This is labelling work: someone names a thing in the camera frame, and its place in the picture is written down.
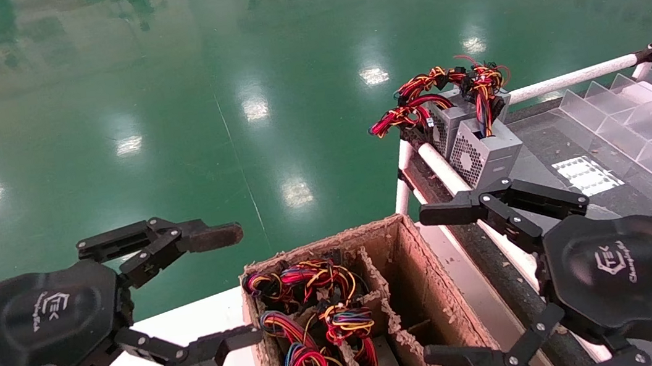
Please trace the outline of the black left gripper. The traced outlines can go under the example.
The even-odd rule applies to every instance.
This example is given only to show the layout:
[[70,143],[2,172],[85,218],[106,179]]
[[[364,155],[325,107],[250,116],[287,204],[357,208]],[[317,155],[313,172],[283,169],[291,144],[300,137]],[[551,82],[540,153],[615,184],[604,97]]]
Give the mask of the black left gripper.
[[90,260],[1,281],[0,366],[110,366],[123,351],[161,366],[224,366],[231,351],[263,339],[254,325],[187,346],[129,329],[133,304],[121,282]]

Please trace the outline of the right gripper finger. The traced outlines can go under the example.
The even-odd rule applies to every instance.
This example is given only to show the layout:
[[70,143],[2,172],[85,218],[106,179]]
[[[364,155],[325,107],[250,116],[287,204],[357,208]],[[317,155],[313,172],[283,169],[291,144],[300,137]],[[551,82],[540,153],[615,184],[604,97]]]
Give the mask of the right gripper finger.
[[588,197],[583,194],[503,178],[484,189],[459,191],[449,202],[422,205],[420,220],[422,225],[448,227],[482,221],[528,253],[544,249],[543,230],[520,214],[521,210],[562,220],[585,215],[588,205]]

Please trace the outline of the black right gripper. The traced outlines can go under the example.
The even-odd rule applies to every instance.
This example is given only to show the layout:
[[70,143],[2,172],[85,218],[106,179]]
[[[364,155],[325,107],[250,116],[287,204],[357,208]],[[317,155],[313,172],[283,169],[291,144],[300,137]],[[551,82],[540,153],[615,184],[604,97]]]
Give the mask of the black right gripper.
[[509,352],[428,345],[426,364],[530,366],[562,323],[593,344],[607,345],[612,357],[591,366],[650,366],[646,352],[609,336],[652,341],[652,216],[571,216],[548,230],[541,243],[548,299],[555,304],[546,306]]

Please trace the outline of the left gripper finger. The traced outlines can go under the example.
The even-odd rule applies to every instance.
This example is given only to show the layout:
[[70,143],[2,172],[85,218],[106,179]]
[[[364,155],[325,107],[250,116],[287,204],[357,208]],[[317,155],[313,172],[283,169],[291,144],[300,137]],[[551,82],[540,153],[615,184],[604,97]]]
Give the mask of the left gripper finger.
[[77,246],[80,260],[100,264],[130,256],[119,267],[121,283],[140,288],[186,253],[223,249],[243,238],[236,222],[209,226],[201,219],[175,223],[156,217],[83,239]]

